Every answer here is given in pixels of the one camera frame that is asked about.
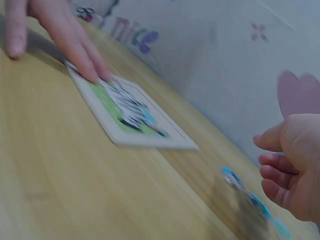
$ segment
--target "finger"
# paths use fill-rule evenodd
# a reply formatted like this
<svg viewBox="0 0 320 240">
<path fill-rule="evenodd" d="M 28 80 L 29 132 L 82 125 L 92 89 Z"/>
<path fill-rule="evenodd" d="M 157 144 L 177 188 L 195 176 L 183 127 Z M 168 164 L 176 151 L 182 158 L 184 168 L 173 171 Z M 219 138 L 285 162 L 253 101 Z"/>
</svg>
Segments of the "finger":
<svg viewBox="0 0 320 240">
<path fill-rule="evenodd" d="M 265 195 L 284 209 L 288 209 L 290 201 L 290 191 L 280 187 L 270 179 L 263 179 L 261 182 Z"/>
<path fill-rule="evenodd" d="M 112 80 L 113 75 L 111 74 L 109 68 L 105 64 L 97 48 L 89 39 L 83 27 L 74 17 L 72 17 L 71 21 L 74 24 L 74 27 L 80 36 L 82 46 L 85 49 L 86 53 L 88 54 L 89 58 L 91 59 L 98 76 L 104 81 Z"/>
<path fill-rule="evenodd" d="M 254 144 L 264 150 L 272 152 L 282 152 L 280 136 L 282 133 L 282 123 L 269 128 L 262 135 L 253 137 Z"/>
<path fill-rule="evenodd" d="M 88 81 L 96 83 L 98 74 L 83 48 L 77 33 L 64 16 L 52 21 L 48 15 L 40 19 L 40 24 L 48 31 L 55 44 L 65 53 L 66 57 L 78 69 L 79 73 Z"/>
<path fill-rule="evenodd" d="M 265 153 L 259 156 L 261 165 L 269 165 L 287 174 L 299 174 L 299 171 L 288 161 L 286 156 L 273 153 Z"/>
<path fill-rule="evenodd" d="M 27 47 L 27 1 L 7 0 L 6 13 L 6 43 L 11 58 L 18 58 Z"/>
<path fill-rule="evenodd" d="M 270 179 L 284 189 L 290 189 L 290 181 L 292 177 L 295 176 L 279 171 L 278 169 L 269 165 L 263 165 L 260 168 L 260 174 L 264 179 Z"/>
</svg>

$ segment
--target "table surface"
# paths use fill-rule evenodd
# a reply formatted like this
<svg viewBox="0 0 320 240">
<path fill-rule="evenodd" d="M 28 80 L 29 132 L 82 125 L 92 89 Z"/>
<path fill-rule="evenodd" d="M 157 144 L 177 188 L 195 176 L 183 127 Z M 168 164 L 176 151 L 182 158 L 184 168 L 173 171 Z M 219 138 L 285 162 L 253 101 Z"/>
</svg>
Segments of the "table surface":
<svg viewBox="0 0 320 240">
<path fill-rule="evenodd" d="M 224 165 L 293 239 L 318 238 L 309 223 L 267 200 L 258 168 L 118 42 L 82 23 L 112 73 L 139 84 L 199 151 L 115 146 L 35 20 L 28 20 L 27 53 L 18 61 L 6 56 L 0 11 L 1 240 L 277 239 L 224 182 Z"/>
</svg>

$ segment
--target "small card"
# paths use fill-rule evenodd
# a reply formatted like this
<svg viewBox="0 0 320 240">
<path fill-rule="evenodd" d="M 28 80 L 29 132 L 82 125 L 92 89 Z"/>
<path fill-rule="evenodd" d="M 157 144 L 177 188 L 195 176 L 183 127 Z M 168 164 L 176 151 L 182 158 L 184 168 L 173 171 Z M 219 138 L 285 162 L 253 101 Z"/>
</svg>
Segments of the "small card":
<svg viewBox="0 0 320 240">
<path fill-rule="evenodd" d="M 98 84 L 66 67 L 96 119 L 116 145 L 198 149 L 187 134 L 137 84 L 113 76 Z"/>
</svg>

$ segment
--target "pink heart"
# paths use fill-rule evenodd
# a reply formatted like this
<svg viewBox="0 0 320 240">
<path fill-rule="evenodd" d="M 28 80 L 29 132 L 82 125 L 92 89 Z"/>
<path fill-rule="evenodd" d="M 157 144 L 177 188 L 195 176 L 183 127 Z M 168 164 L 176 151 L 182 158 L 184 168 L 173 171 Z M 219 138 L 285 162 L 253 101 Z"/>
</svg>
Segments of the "pink heart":
<svg viewBox="0 0 320 240">
<path fill-rule="evenodd" d="M 290 114 L 320 114 L 320 83 L 312 74 L 298 79 L 285 71 L 278 78 L 278 103 L 284 119 Z"/>
</svg>

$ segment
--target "adult hand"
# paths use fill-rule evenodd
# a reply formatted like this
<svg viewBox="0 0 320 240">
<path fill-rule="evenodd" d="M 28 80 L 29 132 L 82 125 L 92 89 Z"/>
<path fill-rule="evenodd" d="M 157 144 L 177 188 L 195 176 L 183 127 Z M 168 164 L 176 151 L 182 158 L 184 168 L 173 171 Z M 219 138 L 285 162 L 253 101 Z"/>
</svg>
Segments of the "adult hand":
<svg viewBox="0 0 320 240">
<path fill-rule="evenodd" d="M 27 46 L 27 16 L 38 19 L 55 44 L 84 78 L 112 79 L 107 66 L 85 30 L 72 15 L 67 0 L 6 0 L 6 41 L 10 57 L 18 58 Z"/>
<path fill-rule="evenodd" d="M 259 157 L 262 188 L 297 219 L 320 225 L 320 114 L 290 115 L 253 138 L 261 149 L 283 152 Z"/>
</svg>

